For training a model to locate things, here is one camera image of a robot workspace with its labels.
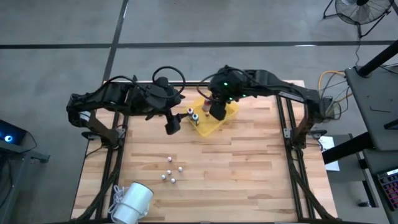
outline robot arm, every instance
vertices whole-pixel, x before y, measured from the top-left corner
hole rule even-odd
[[[112,82],[124,78],[129,82]],[[165,115],[167,134],[174,134],[180,129],[181,119],[185,114],[173,115],[171,108],[181,103],[184,98],[165,77],[159,77],[153,83],[138,83],[137,78],[114,77],[96,91],[84,95],[72,94],[68,105],[69,122],[76,127],[90,129],[101,138],[104,145],[118,147],[120,133],[108,129],[95,116],[95,109],[105,108],[118,111],[124,116],[146,116],[146,120],[155,115]]]
[[[304,119],[291,130],[291,144],[294,147],[305,147],[305,137],[315,123],[325,119],[323,103],[317,90],[310,90],[292,83],[279,80],[274,74],[265,70],[240,70],[225,66],[212,75],[208,85],[211,91],[210,114],[218,120],[225,117],[227,103],[253,96],[279,95],[305,105]]]

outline wooden table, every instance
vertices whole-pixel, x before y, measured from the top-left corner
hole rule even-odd
[[[291,82],[303,86],[303,81]],[[173,108],[174,113],[182,112],[199,97],[194,88],[186,88],[183,94],[186,98]],[[293,103],[293,107],[298,124],[303,105]],[[110,128],[113,113],[98,110],[97,118]],[[166,135],[165,124],[164,117],[155,116],[149,121],[144,117],[129,118],[119,185],[128,187],[136,181],[154,191],[143,222],[297,221],[274,96],[241,100],[236,118],[206,138],[199,136],[187,120],[172,136]],[[100,144],[91,142],[87,152]],[[169,156],[173,158],[171,163],[167,162]],[[104,149],[86,159],[72,218],[79,216],[98,193],[105,157]],[[306,148],[304,160],[312,192],[336,217],[319,147]],[[183,172],[179,173],[178,167],[183,167]],[[160,178],[169,169],[177,180],[175,184],[170,183],[170,176],[166,181]],[[306,210],[302,192],[300,198]]]

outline white paper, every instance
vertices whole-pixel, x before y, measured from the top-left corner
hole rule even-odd
[[[335,142],[333,141],[333,137],[329,137],[329,136],[322,136],[319,139],[319,142],[322,144],[323,147],[323,151],[325,152],[328,149],[331,149],[335,146]],[[340,171],[340,167],[338,166],[338,161],[335,162],[331,162],[327,165],[325,165],[326,170],[329,171]]]

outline gray floor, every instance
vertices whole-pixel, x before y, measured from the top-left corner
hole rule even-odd
[[[327,3],[130,0],[120,42],[357,40],[354,26],[339,18],[321,20]],[[122,0],[2,0],[0,44],[111,43],[121,4]],[[393,11],[364,40],[395,40],[397,21]],[[359,64],[385,47],[362,46]],[[148,80],[157,67],[173,65],[188,80],[200,80],[228,64],[266,69],[282,79],[304,80],[307,87],[316,88],[321,72],[352,67],[355,50],[356,46],[119,49],[111,76],[135,74]],[[68,123],[65,107],[71,93],[98,87],[108,55],[108,49],[0,50],[0,119],[28,129],[39,144],[38,151],[51,155],[48,164],[32,166],[31,178],[12,216],[14,223],[68,220],[87,141],[80,136],[82,129]],[[398,57],[388,63],[396,62]],[[171,73],[164,74],[177,79]],[[336,77],[332,83],[341,80]],[[345,86],[332,88],[327,95],[335,96]],[[330,134],[354,135],[366,130],[352,97],[349,110],[339,121],[317,128]],[[382,210],[355,206],[363,192],[347,196],[356,184],[331,183],[339,217],[385,223]]]

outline yellow tray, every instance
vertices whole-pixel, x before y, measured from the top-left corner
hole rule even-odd
[[[195,125],[195,123],[191,119],[189,119],[189,122],[203,137],[208,136],[210,133],[217,130],[225,121],[233,118],[233,116],[238,112],[239,109],[238,104],[235,102],[227,104],[225,107],[226,115],[224,120],[218,121],[212,115],[206,116],[205,112],[201,109],[204,102],[205,98],[201,96],[197,100],[195,100],[191,105],[188,105],[184,111],[184,113],[186,113],[187,109],[193,108],[193,113],[199,115],[198,125]]]

